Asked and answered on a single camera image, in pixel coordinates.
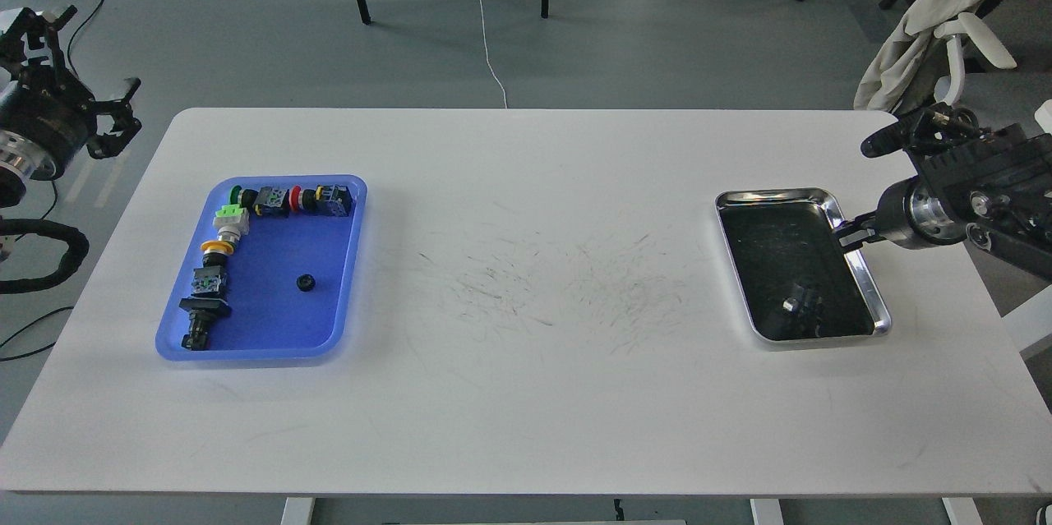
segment white cable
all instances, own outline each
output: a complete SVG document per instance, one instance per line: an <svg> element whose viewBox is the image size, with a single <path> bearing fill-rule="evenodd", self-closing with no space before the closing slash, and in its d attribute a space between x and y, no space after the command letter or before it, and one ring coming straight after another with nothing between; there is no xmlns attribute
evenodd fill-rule
<svg viewBox="0 0 1052 525"><path fill-rule="evenodd" d="M493 81L501 86L501 96L504 97L504 107L508 106L508 93L504 89L504 84L501 83L501 79L497 77L497 72L493 70L493 65L489 62L489 43L486 41L486 11L482 7L482 0L479 0L479 15L482 17L482 48L486 52L486 65L489 67L490 75L493 76Z"/></svg>

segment cable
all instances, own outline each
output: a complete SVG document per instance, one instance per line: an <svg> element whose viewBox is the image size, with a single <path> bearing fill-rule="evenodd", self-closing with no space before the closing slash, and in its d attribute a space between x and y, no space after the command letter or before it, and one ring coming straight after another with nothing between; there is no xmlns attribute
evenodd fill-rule
<svg viewBox="0 0 1052 525"><path fill-rule="evenodd" d="M501 83L500 78L497 77L497 72L493 70L493 65L489 62L489 42L486 41L486 11L483 8L482 0L479 0L479 15L482 17L482 48L486 52L486 65L489 67L489 73L493 76L493 80L501 86L501 96L504 97L504 107L507 108L508 93L504 89L504 84Z"/></svg>
<svg viewBox="0 0 1052 525"><path fill-rule="evenodd" d="M73 69L73 73L75 73L78 78L80 74L77 73L77 66L73 64L73 43L77 39L77 32L80 32L84 26L86 26L88 22L90 22L92 17L95 17L96 13L99 13L99 9L102 8L102 4L105 3L105 1L106 0L99 0L99 4L95 5L95 8L92 11L92 13L88 14L86 19L83 20L83 22L81 22L79 26L77 26L77 29L74 31L73 35L69 37L69 42L66 43L66 61L69 62L69 68Z"/></svg>
<svg viewBox="0 0 1052 525"><path fill-rule="evenodd" d="M84 262L84 258L87 257L89 247L87 238L76 227L41 219L0 219L0 236L17 236L19 234L37 234L44 238L64 242L66 251L59 259L55 271L46 277L0 281L0 295L42 291L61 285L77 272L77 269Z"/></svg>
<svg viewBox="0 0 1052 525"><path fill-rule="evenodd" d="M12 340L15 339L15 337L17 337L18 335L24 332L25 330L29 329L31 327L35 326L38 322L43 322L44 320L50 318L52 316L54 316L56 314L59 314L60 311L68 311L72 308L73 308L73 305L68 305L66 307L59 307L57 309L53 309L53 310L48 311L47 314L44 314L43 316L37 318L36 320L34 320L34 321L29 322L28 324L26 324L26 325L22 326L21 328L19 328L18 331L16 331L15 334L13 334L9 337L7 337L7 340L5 340L3 342L0 342L0 348L3 348L4 346L6 346L8 342L11 342ZM50 348L53 346L55 346L54 342L50 343L50 344L48 344L47 346L41 346L40 348L38 348L36 350L32 350L29 352L24 352L22 355L15 355L14 357L0 357L0 363L6 362L6 361L17 361L19 359L25 359L26 357L33 357L34 355L37 355L39 352L43 352L44 350L47 350L48 348Z"/></svg>
<svg viewBox="0 0 1052 525"><path fill-rule="evenodd" d="M59 204L59 187L58 187L58 185L55 184L55 181L52 180L52 206L47 207L47 210L44 211L44 215L41 215L38 218L39 221L43 221L44 219L46 219L47 216L50 215L53 210L55 210L55 205L57 205L57 204ZM19 241L23 237L25 237L25 234L22 234L21 236L16 237L15 241Z"/></svg>

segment black cable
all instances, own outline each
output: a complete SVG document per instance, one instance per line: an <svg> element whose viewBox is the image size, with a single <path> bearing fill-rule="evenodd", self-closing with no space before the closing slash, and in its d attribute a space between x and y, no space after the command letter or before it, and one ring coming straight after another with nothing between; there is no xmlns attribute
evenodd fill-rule
<svg viewBox="0 0 1052 525"><path fill-rule="evenodd" d="M7 340L5 340L3 342L0 342L0 348L3 348L4 346L6 346L6 344L8 342L11 342L12 340L14 340L15 337L17 337L18 335L24 332L25 330L29 329L31 327L35 326L38 322L43 322L44 320L50 318L52 316L56 315L57 312L68 311L72 308L73 308L73 305L68 305L66 307L59 307L57 309L53 309L53 310L48 311L47 314L44 314L43 316L37 318L36 320L34 320L34 321L29 322L28 324L26 324L26 325L22 326L21 328L19 328L18 331L16 331L15 334L13 334L9 337L7 337ZM44 350L47 350L48 348L50 348L53 346L55 346L54 342L50 343L50 344L48 344L47 346L41 346L40 348L38 348L36 350L32 350L29 352L24 352L22 355L15 355L14 357L0 357L0 363L3 363L4 361L17 361L19 359L25 359L26 357L33 357L34 355L37 355L39 352L43 352Z"/></svg>
<svg viewBox="0 0 1052 525"><path fill-rule="evenodd" d="M73 35L69 37L69 42L66 43L66 61L69 63L69 68L72 68L75 74L77 74L77 66L73 64L73 43L77 39L77 32L80 32L88 22L90 22L92 17L95 17L96 13L99 13L99 9L102 8L102 4L105 3L105 1L106 0L99 0L99 4L95 5L95 8L87 15L86 19L83 20L79 26L77 26L77 29L74 31Z"/></svg>
<svg viewBox="0 0 1052 525"><path fill-rule="evenodd" d="M53 210L55 210L55 205L57 205L57 204L59 204L59 187L55 184L55 181L52 180L52 206L47 207L47 210L44 211L44 215L41 215L39 217L40 221L43 221L44 219L47 219L47 216L50 215ZM16 237L15 241L19 241L23 237L25 237L25 234L22 234L21 236Z"/></svg>
<svg viewBox="0 0 1052 525"><path fill-rule="evenodd" d="M87 257L89 247L87 238L76 227L39 219L0 219L0 236L19 234L38 234L44 238L65 242L66 251L59 259L55 271L46 277L0 281L0 295L42 291L58 286L73 277Z"/></svg>

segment stainless steel tray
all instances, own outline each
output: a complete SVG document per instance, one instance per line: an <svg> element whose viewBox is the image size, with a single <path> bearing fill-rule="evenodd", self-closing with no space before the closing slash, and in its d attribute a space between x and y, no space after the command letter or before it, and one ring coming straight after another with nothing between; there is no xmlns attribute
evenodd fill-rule
<svg viewBox="0 0 1052 525"><path fill-rule="evenodd" d="M768 342L885 335L891 315L844 222L820 188L724 193L716 213L752 329Z"/></svg>

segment gray floor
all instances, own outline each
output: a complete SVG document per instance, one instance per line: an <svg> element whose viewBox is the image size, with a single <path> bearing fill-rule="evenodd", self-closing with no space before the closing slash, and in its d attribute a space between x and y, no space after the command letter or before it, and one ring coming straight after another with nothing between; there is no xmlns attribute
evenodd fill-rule
<svg viewBox="0 0 1052 525"><path fill-rule="evenodd" d="M98 0L0 0L0 7ZM4 334L76 301L124 203L171 118L194 106L500 107L486 68L478 0L369 0L365 27L353 0L107 0L75 48L100 98L139 76L144 128L118 161L82 157L58 182L57 221L79 226L92 255L66 284L0 300ZM512 107L849 108L857 79L901 12L875 0L485 0L493 67ZM289 128L289 142L297 128ZM116 187L104 198L105 185ZM11 217L35 217L50 199L32 185ZM56 259L27 239L0 276L28 276ZM143 263L147 264L148 256ZM19 350L61 330L41 325ZM45 356L0 365L0 436L7 432ZM1043 367L1031 366L1048 384ZM988 524L1028 523L1036 499L984 501ZM801 500L786 523L946 522L937 500ZM626 499L627 519L748 523L740 500ZM262 497L19 496L0 493L3 523L277 523L282 500ZM317 523L608 520L609 499L328 500Z"/></svg>

